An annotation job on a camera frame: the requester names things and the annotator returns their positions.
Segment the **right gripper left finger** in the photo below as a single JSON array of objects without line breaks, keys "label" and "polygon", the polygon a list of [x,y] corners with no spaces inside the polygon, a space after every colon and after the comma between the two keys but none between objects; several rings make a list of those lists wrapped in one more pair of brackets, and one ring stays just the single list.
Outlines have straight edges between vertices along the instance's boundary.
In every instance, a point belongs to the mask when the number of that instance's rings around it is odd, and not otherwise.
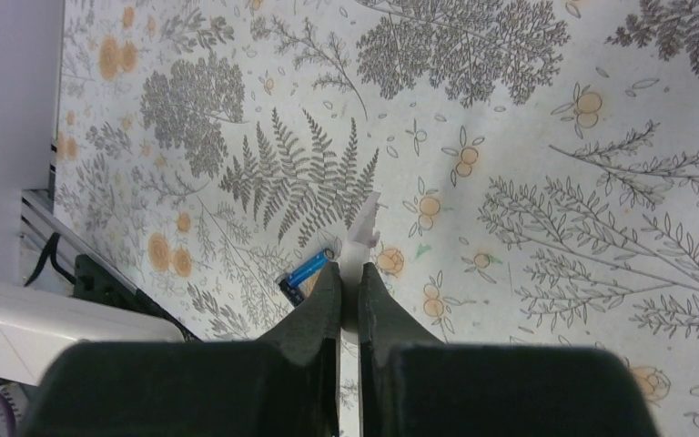
[{"label": "right gripper left finger", "polygon": [[336,436],[341,277],[255,340],[83,341],[52,363],[21,436]]}]

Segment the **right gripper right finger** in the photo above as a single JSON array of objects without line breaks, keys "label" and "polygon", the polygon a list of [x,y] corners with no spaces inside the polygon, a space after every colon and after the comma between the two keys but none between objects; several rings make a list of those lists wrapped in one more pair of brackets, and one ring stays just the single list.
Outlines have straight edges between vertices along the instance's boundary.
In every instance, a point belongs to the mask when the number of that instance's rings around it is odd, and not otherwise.
[{"label": "right gripper right finger", "polygon": [[446,343],[388,293],[358,288],[364,436],[655,436],[615,355],[589,347]]}]

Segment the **white remote battery cover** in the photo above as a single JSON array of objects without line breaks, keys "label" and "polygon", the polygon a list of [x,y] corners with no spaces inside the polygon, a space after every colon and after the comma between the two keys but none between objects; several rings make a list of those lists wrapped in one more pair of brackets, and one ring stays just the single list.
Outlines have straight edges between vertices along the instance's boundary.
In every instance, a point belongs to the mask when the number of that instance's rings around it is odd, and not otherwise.
[{"label": "white remote battery cover", "polygon": [[379,241],[376,230],[377,204],[380,193],[372,191],[352,221],[342,242],[338,258],[341,279],[341,329],[342,336],[350,343],[358,342],[359,286],[364,265],[370,261],[370,252]]}]

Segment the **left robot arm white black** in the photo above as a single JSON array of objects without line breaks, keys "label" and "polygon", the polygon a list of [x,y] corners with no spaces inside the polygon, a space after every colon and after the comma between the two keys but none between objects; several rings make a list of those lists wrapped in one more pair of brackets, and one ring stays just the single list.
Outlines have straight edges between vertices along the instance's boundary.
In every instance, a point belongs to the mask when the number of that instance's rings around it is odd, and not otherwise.
[{"label": "left robot arm white black", "polygon": [[36,385],[60,353],[84,340],[185,337],[157,317],[0,282],[0,378]]}]

